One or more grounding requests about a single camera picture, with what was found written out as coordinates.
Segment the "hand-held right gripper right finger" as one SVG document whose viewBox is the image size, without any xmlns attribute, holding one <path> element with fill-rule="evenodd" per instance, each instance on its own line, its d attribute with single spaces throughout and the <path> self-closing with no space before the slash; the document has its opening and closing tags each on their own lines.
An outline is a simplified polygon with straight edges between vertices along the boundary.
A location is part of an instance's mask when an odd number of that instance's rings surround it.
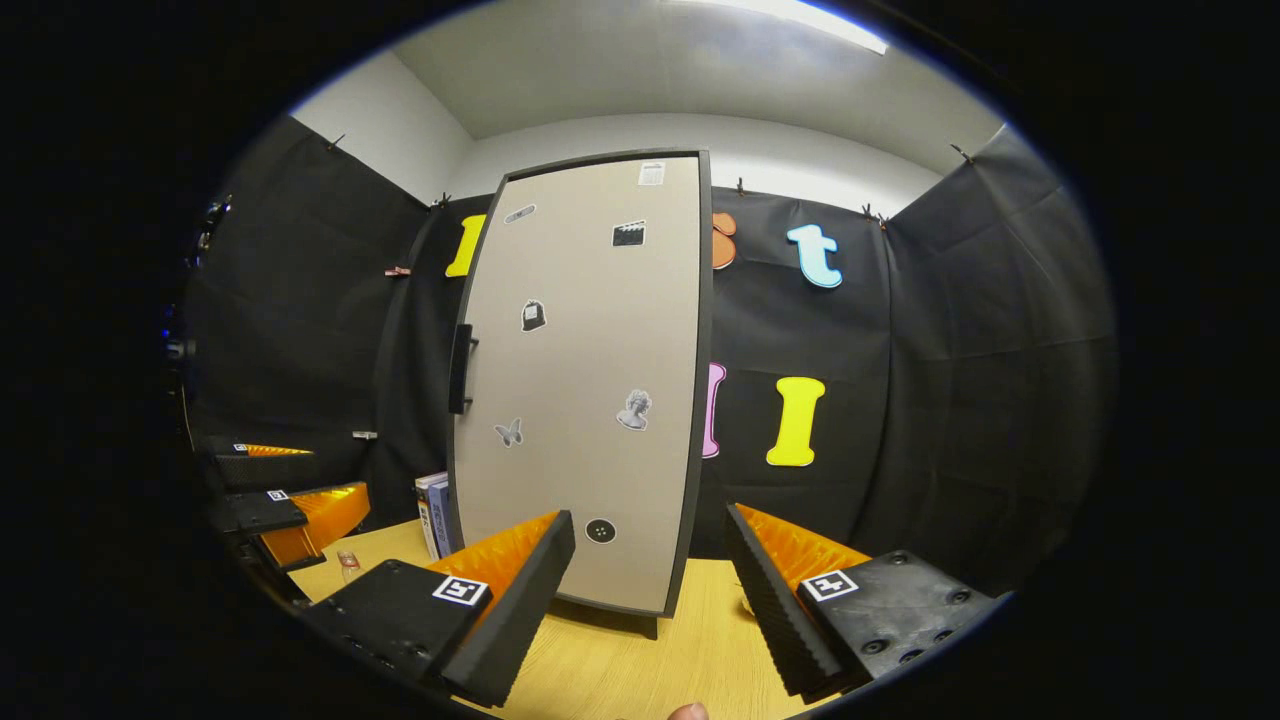
<svg viewBox="0 0 1280 720">
<path fill-rule="evenodd" d="M 1006 600 L 906 550 L 869 556 L 744 503 L 724 509 L 724 547 L 783 688 L 808 705 L 897 674 Z"/>
</svg>

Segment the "black backdrop cloth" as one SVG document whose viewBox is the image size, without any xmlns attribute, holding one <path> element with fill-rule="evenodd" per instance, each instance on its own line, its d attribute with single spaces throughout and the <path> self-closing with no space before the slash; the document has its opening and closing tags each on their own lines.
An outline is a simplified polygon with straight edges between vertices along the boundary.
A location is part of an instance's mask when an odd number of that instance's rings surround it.
<svg viewBox="0 0 1280 720">
<path fill-rule="evenodd" d="M 429 211 L 293 119 L 229 192 L 180 306 L 193 432 L 315 448 L 310 487 L 367 482 L 364 530 L 407 521 L 410 482 L 445 468 L 465 286 L 445 264 L 492 196 Z M 1066 538 L 1115 397 L 1107 281 L 1066 190 L 1004 131 L 887 231 L 822 202 L 712 197 L 744 213 L 746 256 L 713 279 L 728 374 L 691 555 L 726 557 L 741 502 L 986 593 L 1019 587 Z"/>
</svg>

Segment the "white book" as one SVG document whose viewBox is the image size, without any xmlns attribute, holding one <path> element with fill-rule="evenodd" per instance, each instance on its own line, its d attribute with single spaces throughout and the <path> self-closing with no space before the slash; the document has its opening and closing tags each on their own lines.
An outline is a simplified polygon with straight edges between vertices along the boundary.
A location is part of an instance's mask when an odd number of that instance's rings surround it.
<svg viewBox="0 0 1280 720">
<path fill-rule="evenodd" d="M 440 473 L 431 474 L 428 477 L 420 477 L 413 482 L 415 497 L 419 509 L 419 516 L 422 525 L 422 534 L 428 553 L 433 562 L 438 561 L 440 556 L 436 530 L 433 516 L 433 506 L 430 500 L 430 488 L 443 478 Z"/>
</svg>

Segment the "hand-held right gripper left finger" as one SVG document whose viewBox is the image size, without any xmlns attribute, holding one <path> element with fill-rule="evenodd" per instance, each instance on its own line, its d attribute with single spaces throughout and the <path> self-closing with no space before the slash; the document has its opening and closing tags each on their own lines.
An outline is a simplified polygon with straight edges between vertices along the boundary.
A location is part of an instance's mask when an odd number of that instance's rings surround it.
<svg viewBox="0 0 1280 720">
<path fill-rule="evenodd" d="M 571 512 L 547 512 L 426 566 L 388 559 L 300 619 L 380 673 L 500 707 L 575 548 Z"/>
</svg>

